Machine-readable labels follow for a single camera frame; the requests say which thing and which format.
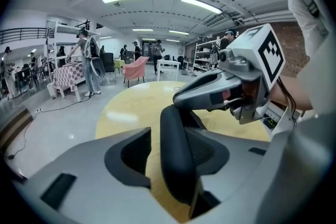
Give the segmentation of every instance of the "pink armchair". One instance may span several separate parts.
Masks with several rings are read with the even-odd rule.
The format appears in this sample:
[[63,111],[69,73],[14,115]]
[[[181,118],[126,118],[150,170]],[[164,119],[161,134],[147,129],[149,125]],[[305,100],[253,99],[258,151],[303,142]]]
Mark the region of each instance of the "pink armchair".
[[130,87],[130,79],[135,79],[142,77],[143,82],[145,82],[144,76],[145,76],[145,65],[148,61],[149,57],[139,57],[136,61],[133,63],[130,63],[128,65],[124,65],[122,67],[122,73],[124,74],[124,83],[125,80],[128,80],[128,88]]

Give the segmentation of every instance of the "metal shelving unit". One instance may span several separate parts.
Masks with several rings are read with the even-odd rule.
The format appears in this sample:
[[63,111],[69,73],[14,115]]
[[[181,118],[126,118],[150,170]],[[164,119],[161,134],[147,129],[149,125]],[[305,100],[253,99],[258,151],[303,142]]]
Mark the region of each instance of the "metal shelving unit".
[[201,71],[205,72],[208,70],[211,70],[214,68],[214,66],[209,67],[207,64],[209,62],[211,49],[213,47],[213,44],[219,44],[220,38],[219,36],[216,38],[216,40],[211,40],[208,42],[204,42],[201,44],[196,43],[196,51],[195,51],[195,57],[194,57],[194,63],[193,63],[193,71]]
[[[59,24],[58,22],[56,22],[55,27],[53,27],[51,29],[48,29],[48,34],[50,34],[50,33],[53,34],[54,37],[51,38],[51,39],[56,41],[59,37],[58,34],[78,35],[79,30],[82,30],[82,28],[78,28],[78,27],[74,27],[74,26],[68,26],[68,25],[62,25],[62,24]],[[86,31],[88,32],[89,37],[98,36],[98,38],[95,38],[95,40],[98,44],[98,47],[100,47],[100,40],[99,40],[100,39],[100,33],[96,33],[96,32],[93,32],[93,31],[90,31],[90,30],[87,30],[87,29],[86,29]],[[52,42],[52,40],[51,40],[50,43],[53,46],[55,56],[52,59],[49,59],[49,55],[48,55],[48,46],[50,45],[49,44],[47,46],[47,61],[48,62],[55,61],[54,66],[55,66],[55,69],[57,69],[58,68],[57,60],[67,58],[67,56],[57,57],[57,47],[59,47],[59,46],[74,46],[74,45],[76,45],[76,42]],[[76,57],[78,58],[78,57],[81,57],[81,56],[82,55],[72,55],[71,57],[72,58],[76,58]]]

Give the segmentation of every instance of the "floor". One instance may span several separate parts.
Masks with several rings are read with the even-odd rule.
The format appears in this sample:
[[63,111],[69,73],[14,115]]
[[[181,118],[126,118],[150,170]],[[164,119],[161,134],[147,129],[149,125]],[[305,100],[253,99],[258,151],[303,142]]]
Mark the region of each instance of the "floor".
[[[145,82],[156,81],[153,65],[145,67]],[[161,80],[174,80],[174,72],[166,72],[160,76]],[[179,74],[178,81],[190,82],[195,77]],[[101,111],[108,102],[119,92],[127,88],[127,81],[123,83],[124,77],[117,71],[116,84],[101,87],[101,95],[94,95],[90,100],[84,97],[87,92],[85,83],[79,86],[82,97],[81,103],[77,102],[75,93],[69,90],[65,92],[66,98],[60,95],[57,99],[49,99],[43,102],[40,108],[42,112],[34,115],[25,135],[25,129],[15,138],[9,146],[5,156],[15,154],[15,158],[8,161],[10,166],[26,177],[30,177],[43,166],[53,161],[60,154],[69,148],[89,140],[95,139],[96,125]],[[130,81],[130,87],[143,83],[142,79]]]

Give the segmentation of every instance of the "brick wall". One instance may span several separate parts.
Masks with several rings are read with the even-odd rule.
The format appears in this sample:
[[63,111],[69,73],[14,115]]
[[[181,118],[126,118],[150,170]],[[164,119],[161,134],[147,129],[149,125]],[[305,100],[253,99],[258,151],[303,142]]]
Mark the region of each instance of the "brick wall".
[[[296,77],[297,73],[306,65],[308,62],[308,57],[304,49],[304,41],[302,31],[296,22],[293,23],[272,23],[271,24],[279,42],[281,44],[282,50],[285,54],[286,65],[282,71],[282,75],[288,77]],[[241,35],[246,29],[250,27],[240,27],[236,30],[239,31]],[[224,32],[213,35],[213,38],[224,35]],[[191,58],[191,50],[194,49],[196,43],[187,45],[185,48],[185,57]]]

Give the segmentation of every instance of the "railing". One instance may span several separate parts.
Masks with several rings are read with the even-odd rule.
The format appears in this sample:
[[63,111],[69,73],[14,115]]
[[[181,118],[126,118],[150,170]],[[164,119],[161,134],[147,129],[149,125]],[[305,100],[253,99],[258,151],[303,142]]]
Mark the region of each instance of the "railing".
[[[12,28],[0,31],[0,45],[25,39],[46,38],[48,28],[26,27]],[[48,33],[49,38],[54,37],[54,33]]]
[[[80,25],[76,25],[75,27],[82,28],[82,29],[85,29],[85,30],[90,30],[90,21],[87,20],[85,23],[82,23]],[[99,28],[102,28],[102,27],[104,27],[104,25],[101,25],[101,24],[97,23],[96,29],[99,29]]]

